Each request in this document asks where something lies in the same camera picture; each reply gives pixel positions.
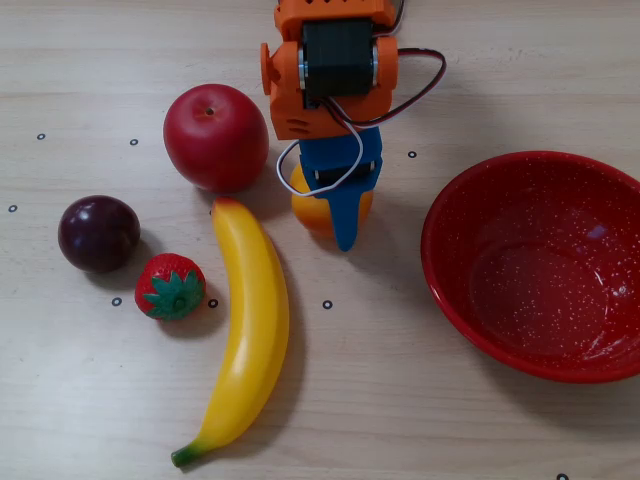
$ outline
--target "cable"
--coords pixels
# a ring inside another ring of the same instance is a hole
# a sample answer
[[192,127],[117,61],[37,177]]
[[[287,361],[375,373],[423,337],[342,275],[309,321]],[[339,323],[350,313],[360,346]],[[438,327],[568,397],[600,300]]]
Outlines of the cable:
[[390,37],[398,33],[398,30],[400,30],[400,24],[402,23],[402,17],[404,16],[404,2],[405,0],[402,0],[400,3],[398,13],[396,14],[396,21],[393,23],[393,26],[389,30],[374,33],[373,38]]
[[353,128],[353,126],[351,126],[349,123],[345,123],[345,122],[339,122],[339,123],[341,123],[347,129],[349,129],[349,131],[353,134],[353,136],[356,137],[356,140],[358,142],[358,147],[360,148],[360,151],[358,152],[358,157],[356,158],[356,161],[354,162],[354,164],[351,166],[351,168],[349,170],[347,170],[347,172],[342,177],[340,177],[338,180],[336,180],[336,182],[334,184],[329,185],[327,187],[318,188],[316,190],[312,190],[312,191],[307,192],[307,193],[302,193],[302,192],[299,192],[298,190],[296,190],[295,188],[293,188],[289,184],[289,182],[287,182],[285,180],[284,175],[282,174],[282,164],[284,163],[284,159],[287,157],[287,155],[289,155],[291,150],[293,150],[300,143],[300,140],[294,141],[293,143],[291,143],[291,145],[289,145],[287,148],[285,148],[285,150],[278,157],[278,161],[276,162],[276,173],[278,175],[278,179],[280,179],[280,182],[282,183],[282,185],[284,185],[284,187],[287,190],[289,190],[291,193],[293,193],[294,195],[297,195],[298,197],[313,197],[315,195],[319,195],[321,193],[325,193],[325,192],[329,192],[331,190],[334,190],[340,184],[342,184],[342,182],[344,182],[347,178],[349,178],[349,176],[355,171],[355,169],[358,168],[358,165],[360,165],[360,160],[362,160],[362,155],[364,154],[364,144],[362,143],[362,139],[360,138],[360,135],[358,134],[358,132],[356,132],[356,129]]
[[386,122],[387,120],[391,120],[396,115],[404,112],[406,109],[414,105],[418,100],[424,97],[427,93],[433,90],[438,85],[438,83],[440,83],[440,80],[442,80],[445,72],[447,71],[447,59],[442,53],[438,52],[437,50],[430,50],[428,48],[401,48],[398,50],[398,55],[401,57],[427,56],[427,57],[437,58],[442,62],[442,66],[440,67],[440,70],[438,70],[438,73],[436,74],[436,76],[433,77],[433,80],[431,80],[426,87],[420,90],[420,92],[417,95],[413,96],[412,98],[407,100],[405,103],[394,108],[388,113],[385,113],[384,115],[381,115],[378,118],[374,118],[372,120],[364,120],[364,121],[352,120],[351,118],[349,118],[349,116],[344,112],[342,108],[340,108],[339,106],[338,108],[336,108],[335,101],[332,102],[329,99],[320,99],[319,102],[329,110],[329,113],[332,113],[331,116],[334,118],[334,120],[336,120],[336,116],[337,116],[341,120],[340,122],[341,124],[351,124],[358,128],[372,128],[372,127],[377,127],[379,125],[382,125],[382,123]]

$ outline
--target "dark purple plum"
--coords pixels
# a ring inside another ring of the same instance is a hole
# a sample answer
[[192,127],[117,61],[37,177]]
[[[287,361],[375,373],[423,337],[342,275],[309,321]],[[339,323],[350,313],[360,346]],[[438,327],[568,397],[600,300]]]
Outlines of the dark purple plum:
[[60,250],[71,264],[91,273],[124,265],[140,240],[140,222],[129,205],[94,195],[72,203],[58,227]]

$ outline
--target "speckled bowl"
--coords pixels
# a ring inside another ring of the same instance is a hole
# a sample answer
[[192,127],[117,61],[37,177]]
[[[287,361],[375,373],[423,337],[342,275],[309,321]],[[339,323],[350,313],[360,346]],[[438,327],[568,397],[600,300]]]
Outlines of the speckled bowl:
[[497,360],[571,383],[640,373],[640,183],[619,170],[555,152],[482,162],[434,202],[422,263]]

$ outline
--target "yellow banana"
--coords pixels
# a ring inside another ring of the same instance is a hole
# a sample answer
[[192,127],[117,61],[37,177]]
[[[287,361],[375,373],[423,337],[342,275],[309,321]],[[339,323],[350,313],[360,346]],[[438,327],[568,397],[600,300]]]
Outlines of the yellow banana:
[[171,454],[176,467],[228,445],[264,407],[289,338],[289,300],[278,255],[242,204],[218,199],[211,213],[229,277],[231,327],[200,433]]

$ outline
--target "orange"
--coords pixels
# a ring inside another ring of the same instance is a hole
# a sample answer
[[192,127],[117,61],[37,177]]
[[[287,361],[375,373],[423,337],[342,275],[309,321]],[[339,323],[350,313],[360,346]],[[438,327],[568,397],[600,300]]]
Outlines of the orange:
[[[293,188],[302,193],[308,193],[309,185],[302,173],[302,167],[298,165],[291,174],[289,183]],[[371,204],[373,203],[373,191],[365,192],[360,198],[360,213],[358,216],[358,226],[362,226],[369,216]],[[311,233],[332,238],[333,222],[331,220],[331,210],[329,201],[324,198],[291,196],[291,208],[296,218]]]

